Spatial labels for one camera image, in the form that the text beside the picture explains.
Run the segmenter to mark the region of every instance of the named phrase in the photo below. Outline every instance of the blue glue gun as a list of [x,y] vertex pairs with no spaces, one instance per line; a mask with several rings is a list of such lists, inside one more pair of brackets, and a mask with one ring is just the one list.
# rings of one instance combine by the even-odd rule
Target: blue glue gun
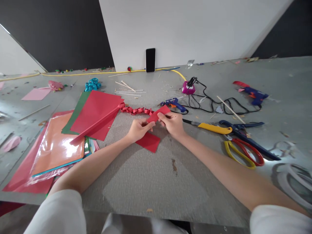
[[249,97],[253,98],[253,101],[251,104],[254,106],[260,107],[262,104],[262,101],[269,96],[268,94],[264,94],[256,89],[251,88],[249,85],[243,82],[234,81],[233,84],[239,85],[244,88],[244,92],[248,93]]
[[181,104],[178,103],[178,99],[176,97],[173,99],[165,100],[165,101],[159,103],[158,105],[159,106],[164,106],[164,105],[169,106],[170,105],[172,108],[177,107],[181,111],[181,113],[184,113],[184,112],[188,113],[188,110],[184,106],[182,106]]

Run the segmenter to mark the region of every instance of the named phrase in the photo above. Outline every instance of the black wall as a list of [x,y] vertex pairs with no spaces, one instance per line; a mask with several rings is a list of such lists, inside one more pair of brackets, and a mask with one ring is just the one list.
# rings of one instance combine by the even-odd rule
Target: black wall
[[280,58],[312,55],[311,0],[294,0],[252,57],[276,54]]
[[1,0],[0,24],[49,72],[114,66],[98,0]]

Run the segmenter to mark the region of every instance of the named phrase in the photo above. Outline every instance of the red paper chain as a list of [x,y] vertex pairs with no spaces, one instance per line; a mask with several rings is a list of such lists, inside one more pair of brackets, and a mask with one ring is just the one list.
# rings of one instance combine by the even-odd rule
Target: red paper chain
[[131,107],[126,107],[124,102],[119,104],[118,108],[121,110],[121,112],[127,112],[127,113],[130,113],[131,115],[136,115],[136,114],[140,114],[140,113],[144,112],[145,114],[152,116],[152,114],[154,113],[154,111],[152,111],[151,108],[146,109],[146,108],[142,107],[142,108],[133,109]]

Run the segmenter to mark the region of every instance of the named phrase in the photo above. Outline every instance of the orange paper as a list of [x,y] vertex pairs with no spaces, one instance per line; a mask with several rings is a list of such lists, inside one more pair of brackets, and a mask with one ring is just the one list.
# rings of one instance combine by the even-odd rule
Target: orange paper
[[72,113],[52,118],[39,147],[32,175],[80,160],[84,156],[84,138],[75,146],[69,144],[76,135],[62,134]]

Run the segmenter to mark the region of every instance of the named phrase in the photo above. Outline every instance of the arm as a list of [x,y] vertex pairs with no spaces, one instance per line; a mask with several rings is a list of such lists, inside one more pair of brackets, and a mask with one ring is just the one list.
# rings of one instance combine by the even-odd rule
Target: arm
[[128,146],[141,139],[155,122],[146,123],[146,119],[135,119],[129,133],[121,140],[91,154],[78,162],[53,185],[49,196],[64,189],[73,189],[83,193],[110,165],[110,163]]
[[169,133],[191,151],[215,177],[250,211],[259,205],[278,205],[306,216],[307,212],[268,180],[239,163],[204,146],[188,136],[182,125],[182,115],[158,113],[159,122]]

